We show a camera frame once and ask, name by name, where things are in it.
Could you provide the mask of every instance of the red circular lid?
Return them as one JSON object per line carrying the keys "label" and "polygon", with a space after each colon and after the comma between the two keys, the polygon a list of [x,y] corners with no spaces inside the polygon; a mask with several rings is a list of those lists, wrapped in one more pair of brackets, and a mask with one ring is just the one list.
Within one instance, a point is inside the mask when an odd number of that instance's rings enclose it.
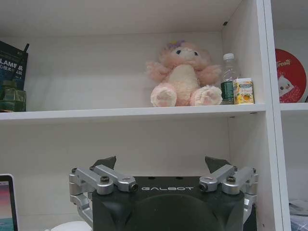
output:
{"label": "red circular lid", "polygon": [[298,102],[307,84],[302,64],[294,55],[280,49],[276,49],[276,62],[280,102]]}

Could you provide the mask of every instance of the bottle cap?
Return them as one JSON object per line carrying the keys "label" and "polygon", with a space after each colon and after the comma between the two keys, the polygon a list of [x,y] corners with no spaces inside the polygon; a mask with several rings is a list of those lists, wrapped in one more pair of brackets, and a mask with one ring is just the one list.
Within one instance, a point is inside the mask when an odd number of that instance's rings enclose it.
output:
{"label": "bottle cap", "polygon": [[232,53],[225,54],[223,56],[223,60],[227,60],[227,59],[234,59],[234,54],[232,54]]}
{"label": "bottle cap", "polygon": [[17,87],[16,81],[13,80],[4,80],[2,81],[2,86],[9,86],[9,87]]}

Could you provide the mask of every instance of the plush toy foot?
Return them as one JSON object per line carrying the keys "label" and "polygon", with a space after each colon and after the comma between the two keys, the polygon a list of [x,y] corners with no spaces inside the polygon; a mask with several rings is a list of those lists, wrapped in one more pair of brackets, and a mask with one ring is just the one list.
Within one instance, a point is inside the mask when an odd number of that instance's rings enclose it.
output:
{"label": "plush toy foot", "polygon": [[161,83],[152,91],[151,103],[154,107],[174,107],[176,102],[176,91],[169,83]]}
{"label": "plush toy foot", "polygon": [[221,90],[209,85],[196,90],[191,97],[191,106],[219,105],[221,102]]}

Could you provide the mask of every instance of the white wall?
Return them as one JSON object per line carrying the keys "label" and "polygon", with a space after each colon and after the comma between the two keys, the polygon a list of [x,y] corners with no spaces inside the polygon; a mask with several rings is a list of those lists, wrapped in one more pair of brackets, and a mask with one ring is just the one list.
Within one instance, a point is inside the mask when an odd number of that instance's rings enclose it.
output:
{"label": "white wall", "polygon": [[0,142],[20,215],[75,213],[68,173],[97,159],[116,155],[116,170],[145,176],[201,176],[205,155],[230,160],[226,118],[2,126]]}
{"label": "white wall", "polygon": [[145,62],[157,61],[167,43],[180,39],[208,49],[214,63],[222,62],[220,32],[0,38],[20,49],[30,43],[28,111],[152,106],[156,83],[146,76]]}
{"label": "white wall", "polygon": [[308,117],[282,118],[289,198],[308,200]]}
{"label": "white wall", "polygon": [[[276,30],[275,47],[294,55],[303,65],[308,78],[308,30]],[[300,102],[305,102],[308,96],[308,87]]]}

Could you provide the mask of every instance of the plastic water bottle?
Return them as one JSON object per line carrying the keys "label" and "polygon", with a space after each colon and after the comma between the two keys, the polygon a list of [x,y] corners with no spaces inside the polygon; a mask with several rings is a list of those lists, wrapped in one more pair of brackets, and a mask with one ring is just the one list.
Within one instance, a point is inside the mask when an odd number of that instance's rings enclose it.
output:
{"label": "plastic water bottle", "polygon": [[229,53],[223,56],[224,66],[222,73],[222,104],[234,104],[233,80],[240,78],[240,70],[234,59],[234,54]]}

